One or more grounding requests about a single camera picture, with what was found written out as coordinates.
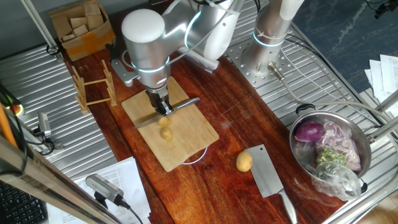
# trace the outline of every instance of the knife handle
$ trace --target knife handle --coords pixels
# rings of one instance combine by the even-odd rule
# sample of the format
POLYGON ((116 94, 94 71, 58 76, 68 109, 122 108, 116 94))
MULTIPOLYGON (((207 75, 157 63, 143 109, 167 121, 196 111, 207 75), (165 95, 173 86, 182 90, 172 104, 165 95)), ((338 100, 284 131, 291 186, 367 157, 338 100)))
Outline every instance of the knife handle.
POLYGON ((178 105, 175 109, 178 109, 178 110, 182 109, 182 108, 184 108, 186 106, 189 106, 189 105, 192 105, 192 104, 194 104, 196 102, 199 102, 199 100, 200 100, 199 97, 192 98, 192 99, 187 100, 187 101, 183 102, 182 104, 178 105))
POLYGON ((292 224, 297 224, 296 211, 294 210, 293 204, 290 201, 289 197, 287 196, 285 189, 282 189, 280 192, 278 192, 278 194, 280 195, 280 197, 282 197, 282 201, 284 203, 286 213, 289 216, 290 222, 292 224))

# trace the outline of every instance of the wooden countertop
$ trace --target wooden countertop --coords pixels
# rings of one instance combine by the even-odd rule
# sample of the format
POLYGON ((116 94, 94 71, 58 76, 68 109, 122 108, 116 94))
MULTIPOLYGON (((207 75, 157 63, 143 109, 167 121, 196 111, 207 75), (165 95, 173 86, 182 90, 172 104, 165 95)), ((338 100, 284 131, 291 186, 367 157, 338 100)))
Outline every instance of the wooden countertop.
MULTIPOLYGON (((128 12, 111 17, 120 37, 120 24, 128 12)), ((167 173, 122 109, 121 103, 145 88, 139 82, 126 87, 109 62, 109 51, 71 62, 86 82, 104 78, 105 60, 114 78, 118 105, 91 105, 98 125, 121 161, 134 156, 147 194, 151 223, 289 223, 278 195, 262 198, 251 172, 240 172, 236 156, 264 144, 291 199, 299 223, 321 223, 343 202, 317 192, 295 161, 289 147, 289 131, 262 101, 254 88, 225 57, 216 72, 209 74, 182 59, 172 65, 172 76, 190 98, 200 97, 198 109, 220 135, 205 157, 191 166, 167 173)), ((88 101, 107 98, 104 83, 86 87, 88 101)), ((190 160, 202 154, 200 151, 190 160)))

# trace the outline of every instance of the cardboard box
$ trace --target cardboard box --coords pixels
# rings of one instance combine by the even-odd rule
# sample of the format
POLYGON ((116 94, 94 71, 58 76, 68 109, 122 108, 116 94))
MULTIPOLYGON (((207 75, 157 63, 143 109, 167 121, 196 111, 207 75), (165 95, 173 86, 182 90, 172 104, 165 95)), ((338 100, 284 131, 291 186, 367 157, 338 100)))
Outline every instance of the cardboard box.
POLYGON ((54 27, 58 27, 57 35, 60 39, 72 32, 72 28, 69 25, 66 15, 59 15, 57 17, 54 17, 52 19, 52 24, 54 25, 54 27))
MULTIPOLYGON (((112 40, 115 38, 111 23, 109 21, 108 15, 105 13, 105 10, 96 1, 90 1, 89 3, 98 5, 101 15, 103 16, 104 23, 88 33, 68 41, 63 41, 62 36, 60 35, 60 31, 63 28, 56 26, 53 22, 58 39, 62 43, 62 47, 66 50, 72 61, 76 61, 97 51, 105 49, 105 45, 112 44, 112 40)), ((70 6, 61 7, 56 11, 50 12, 49 16, 53 20, 59 16, 66 16, 67 19, 85 17, 84 4, 85 3, 81 2, 72 4, 70 6)))
POLYGON ((70 19, 70 24, 72 25, 72 29, 76 29, 77 27, 80 27, 82 25, 87 25, 87 19, 85 17, 83 17, 83 18, 71 18, 70 19))
POLYGON ((98 4, 85 3, 83 7, 85 8, 86 16, 101 15, 101 11, 100 8, 98 7, 98 4))
POLYGON ((65 37, 62 37, 62 40, 67 41, 67 40, 73 39, 75 37, 76 36, 74 34, 70 34, 70 35, 66 35, 65 37))
POLYGON ((88 33, 88 29, 87 29, 86 25, 81 25, 80 27, 77 27, 76 29, 74 29, 73 33, 75 34, 75 36, 78 37, 80 35, 88 33))
POLYGON ((95 28, 98 28, 104 24, 104 20, 102 18, 102 15, 88 15, 87 17, 87 24, 88 24, 88 30, 92 31, 95 28))

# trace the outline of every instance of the keyboard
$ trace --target keyboard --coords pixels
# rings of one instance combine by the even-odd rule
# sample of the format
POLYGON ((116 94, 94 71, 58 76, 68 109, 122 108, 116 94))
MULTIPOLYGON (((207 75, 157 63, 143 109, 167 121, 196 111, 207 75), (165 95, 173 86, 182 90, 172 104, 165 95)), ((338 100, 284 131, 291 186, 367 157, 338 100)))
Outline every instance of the keyboard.
POLYGON ((43 201, 0 182, 0 223, 39 224, 46 219, 43 201))

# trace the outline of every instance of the sliced onion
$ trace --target sliced onion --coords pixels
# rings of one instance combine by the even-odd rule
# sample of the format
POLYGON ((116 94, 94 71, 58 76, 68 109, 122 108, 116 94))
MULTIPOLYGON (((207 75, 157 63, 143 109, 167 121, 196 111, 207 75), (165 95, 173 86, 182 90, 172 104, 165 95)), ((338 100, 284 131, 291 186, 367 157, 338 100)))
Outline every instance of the sliced onion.
POLYGON ((316 142, 322 137, 323 125, 314 121, 306 121, 300 124, 296 130, 294 139, 301 142, 316 142))

